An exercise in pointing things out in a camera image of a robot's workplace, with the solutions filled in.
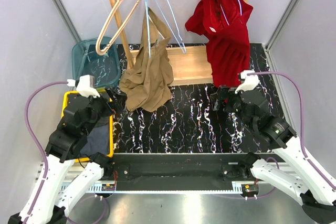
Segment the tan garment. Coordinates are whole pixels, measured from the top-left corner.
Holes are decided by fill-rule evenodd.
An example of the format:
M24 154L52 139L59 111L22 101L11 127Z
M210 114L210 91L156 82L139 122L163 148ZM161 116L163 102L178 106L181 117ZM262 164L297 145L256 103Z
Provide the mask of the tan garment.
M146 19L142 25L142 37L139 52L133 68L125 70L119 86L126 93L125 103L129 111L142 108L154 112L171 98L169 85L174 80L173 69L167 55L167 45L172 33L167 25L149 9L150 40L152 43L149 59Z

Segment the red skirt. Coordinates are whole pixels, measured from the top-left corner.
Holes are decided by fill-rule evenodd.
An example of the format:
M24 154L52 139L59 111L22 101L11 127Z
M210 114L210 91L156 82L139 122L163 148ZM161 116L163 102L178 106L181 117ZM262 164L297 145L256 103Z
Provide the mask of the red skirt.
M249 18L238 18L227 26L219 4L220 0L200 0L185 28L208 39L207 61L213 67L213 79L219 75L214 86L236 87L239 79L234 80L234 75L250 66ZM253 7L245 5L243 12L246 11L252 13Z

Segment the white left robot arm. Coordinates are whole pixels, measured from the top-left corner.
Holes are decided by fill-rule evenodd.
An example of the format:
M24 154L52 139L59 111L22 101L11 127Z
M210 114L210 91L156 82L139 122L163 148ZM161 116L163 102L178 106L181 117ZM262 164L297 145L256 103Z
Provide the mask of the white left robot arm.
M79 93L78 100L67 105L56 130L50 135L42 151L44 165L36 186L19 212L8 223L66 223L80 198L98 180L116 177L113 159L102 153L90 156L84 170L65 189L64 179L86 145L97 122L122 112L125 96L106 88L108 97L95 89Z

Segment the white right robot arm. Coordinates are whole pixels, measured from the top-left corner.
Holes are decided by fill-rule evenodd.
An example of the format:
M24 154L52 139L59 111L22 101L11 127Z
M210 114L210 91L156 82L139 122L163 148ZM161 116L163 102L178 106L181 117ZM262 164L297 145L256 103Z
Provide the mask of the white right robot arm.
M291 176L254 153L248 153L237 165L244 180L263 180L294 199L316 223L335 222L335 189L326 179L335 181L301 146L295 130L283 118L268 110L268 100L257 89L239 91L220 87L211 94L212 109L234 113L254 137L265 141L297 174Z

